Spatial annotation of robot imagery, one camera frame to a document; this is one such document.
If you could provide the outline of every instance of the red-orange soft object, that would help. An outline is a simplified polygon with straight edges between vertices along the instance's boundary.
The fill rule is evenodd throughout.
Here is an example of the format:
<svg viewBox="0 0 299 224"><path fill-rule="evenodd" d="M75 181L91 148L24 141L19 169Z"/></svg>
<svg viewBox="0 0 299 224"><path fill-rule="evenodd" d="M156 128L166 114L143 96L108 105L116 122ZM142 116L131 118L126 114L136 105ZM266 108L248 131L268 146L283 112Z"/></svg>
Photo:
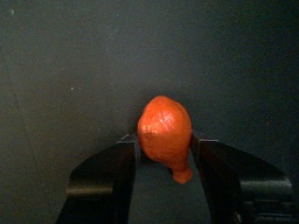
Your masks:
<svg viewBox="0 0 299 224"><path fill-rule="evenodd" d="M138 138L144 154L172 169L172 178L184 184L192 178L188 165L192 123L183 105L159 95L146 105L138 122Z"/></svg>

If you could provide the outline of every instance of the orange object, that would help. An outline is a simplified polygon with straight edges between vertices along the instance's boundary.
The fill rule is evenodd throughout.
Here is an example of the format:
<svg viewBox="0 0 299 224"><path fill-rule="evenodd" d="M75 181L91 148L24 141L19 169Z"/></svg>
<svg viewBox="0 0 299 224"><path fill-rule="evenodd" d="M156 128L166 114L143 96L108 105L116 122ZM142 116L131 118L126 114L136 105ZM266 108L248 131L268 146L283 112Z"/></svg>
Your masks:
<svg viewBox="0 0 299 224"><path fill-rule="evenodd" d="M192 123L183 105L159 95L146 105L138 122L138 138L144 154L172 169L172 178L184 184L192 178L188 165Z"/></svg>

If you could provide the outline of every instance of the black surface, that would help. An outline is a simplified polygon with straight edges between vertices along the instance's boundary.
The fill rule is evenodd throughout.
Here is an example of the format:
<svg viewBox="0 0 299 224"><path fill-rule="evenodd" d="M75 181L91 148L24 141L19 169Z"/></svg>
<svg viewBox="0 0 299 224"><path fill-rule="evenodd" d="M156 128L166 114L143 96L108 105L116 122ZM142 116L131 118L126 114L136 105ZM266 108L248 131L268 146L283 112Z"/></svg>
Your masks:
<svg viewBox="0 0 299 224"><path fill-rule="evenodd" d="M170 169L142 154L136 167L130 224L210 224L210 210L199 171L190 155L191 181L180 185Z"/></svg>
<svg viewBox="0 0 299 224"><path fill-rule="evenodd" d="M0 1L4 222L54 223L72 169L136 131L159 94L196 130L291 174L299 195L297 10L297 1Z"/></svg>

